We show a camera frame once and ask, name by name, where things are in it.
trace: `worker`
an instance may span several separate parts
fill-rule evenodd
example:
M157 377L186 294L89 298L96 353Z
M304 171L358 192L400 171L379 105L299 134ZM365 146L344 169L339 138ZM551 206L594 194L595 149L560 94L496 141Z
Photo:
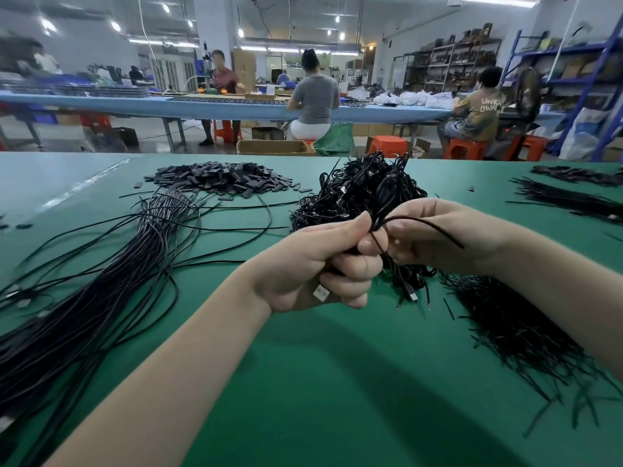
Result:
M386 231L374 232L374 241L367 212L287 236L239 266L44 467L179 466L269 318L320 304L312 293L318 283L331 291L325 303L365 306L371 280L383 268L378 245L399 264L502 280L623 380L623 276L544 236L458 203L411 200L388 218L398 216L435 223L465 249L409 219L388 222ZM358 254L349 252L353 247ZM443 352L437 357L442 364ZM372 377L383 376L375 370Z
M32 53L35 57L35 61L37 61L37 64L41 67L41 70L48 73L63 73L54 56L45 52L41 42L34 41L32 43Z
M502 77L500 67L486 68L480 73L479 88L462 100L450 113L453 117L437 126L441 147L446 150L453 138L489 142L498 130L498 118L502 111L504 96L496 88Z
M212 87L217 90L227 90L227 93L236 93L236 88L245 90L245 86L240 83L238 74L233 70L225 67L225 54L222 50L216 49L212 51L212 59L214 60L214 75L211 80ZM201 124L206 132L206 139L199 143L200 146L212 146L214 140L210 134L211 119L202 119ZM234 144L238 142L238 134L240 133L240 121L232 121L232 129L234 130Z
M292 121L288 138L316 140L331 126L331 108L339 107L339 87L335 78L320 73L320 61L314 49L305 49L301 64L307 74L294 89L288 109L300 109Z
M138 70L138 67L136 65L132 65L130 67L128 77L130 80L132 80L132 85L136 85L136 80L145 80L145 77L143 77L143 74L140 70Z
M287 81L290 81L290 77L288 77L288 73L286 72L286 70L283 69L281 74L279 74L279 77L276 78L276 84L281 85L282 83L286 83Z

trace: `orange object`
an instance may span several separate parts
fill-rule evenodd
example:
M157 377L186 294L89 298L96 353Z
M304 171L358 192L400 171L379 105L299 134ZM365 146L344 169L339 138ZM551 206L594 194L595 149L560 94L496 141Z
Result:
M226 144L234 143L234 129L232 128L232 122L229 120L225 120L222 122L223 128L216 129L216 121L213 120L212 124L214 125L214 139L223 138L223 142ZM238 130L238 138L242 139L242 131Z
M466 161L481 161L485 156L488 142L479 140L453 139L446 149L444 159L465 159Z
M515 139L513 139L513 142L511 143L510 148L507 151L507 156L504 159L505 161L513 160L513 153L515 152L515 149L519 145L520 140L521 140L521 136L517 136ZM545 151L545 146L547 146L548 141L549 141L548 138L542 138L541 136L526 136L526 138L523 141L523 145L521 147L522 149L528 148L528 158L526 159L526 162L540 161L541 156L543 155L543 152Z
M83 126L87 127L113 127L113 125L110 124L110 117L105 114L81 114L80 122Z
M397 136L374 136L368 154L379 149L383 153L383 157L393 159L396 156L405 155L408 144L406 139Z

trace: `green tabletop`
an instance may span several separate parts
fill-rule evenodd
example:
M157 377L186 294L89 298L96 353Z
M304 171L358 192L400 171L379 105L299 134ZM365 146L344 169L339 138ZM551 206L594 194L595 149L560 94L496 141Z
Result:
M11 173L0 156L2 174ZM74 155L72 162L80 164ZM59 163L63 154L48 154ZM136 190L143 175L165 165L205 161L254 161L319 188L318 176L336 159L325 157L232 157L205 155L133 155L58 204L31 207L33 227L0 236L3 256L0 284L28 252L59 232L125 214L136 197L118 198ZM587 165L615 171L615 165ZM623 244L603 232L623 236L623 228L567 211L531 205L512 205L513 177L529 175L529 163L413 160L407 172L430 196L455 200L545 234L616 271L623 271ZM600 193L623 202L623 192L589 184L565 184L543 176L532 178L560 187ZM67 180L67 190L76 180ZM45 178L39 187L47 190ZM145 184L142 190L151 189ZM58 193L49 189L43 202ZM265 194L267 203L300 197L293 190ZM20 197L12 196L19 205ZM259 204L257 197L237 197L223 206ZM295 205L273 207L273 226L289 224ZM209 227L257 227L268 222L263 209L211 213ZM132 235L121 232L64 272L83 268L110 254ZM276 243L287 233L273 230L253 243L219 256L245 259ZM203 233L188 256L242 242L249 232ZM43 257L58 255L93 235L76 235L51 248ZM167 318L151 331L114 350L106 358L83 400L70 418L66 436L138 364L170 336L234 269L210 265L181 269L175 277L181 298ZM162 307L166 306L165 293ZM553 406L528 439L522 432L544 401L514 372L501 367L487 349L472 349L469 322L452 321L443 298L456 316L464 314L436 279L431 285L431 310L404 303L396 309L397 293L375 283L368 307L355 311L326 306L273 317L259 334L232 377L188 453L186 467L214 466L613 466L623 459L623 406L597 405L601 428L583 413L577 430L571 427L571 407ZM0 314L5 332L25 319L24 310ZM595 394L613 396L599 382ZM41 429L49 411L35 418L21 438L23 454Z

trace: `hand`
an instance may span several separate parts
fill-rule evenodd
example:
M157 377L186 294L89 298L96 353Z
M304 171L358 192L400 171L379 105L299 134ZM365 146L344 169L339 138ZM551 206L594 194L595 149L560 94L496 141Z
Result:
M420 198L396 207L396 216L425 218L447 231L461 249L432 227L411 220L394 220L385 225L388 253L396 263L423 264L449 273L494 276L502 251L523 228L458 203L437 198Z
M368 234L372 220L367 211L351 221L301 229L240 266L250 274L257 295L273 313L321 305L313 295L322 284L331 295L324 303L363 308L368 302L371 279L383 268L378 245ZM383 250L387 234L374 233ZM346 253L357 247L360 255ZM343 275L328 271L331 267Z

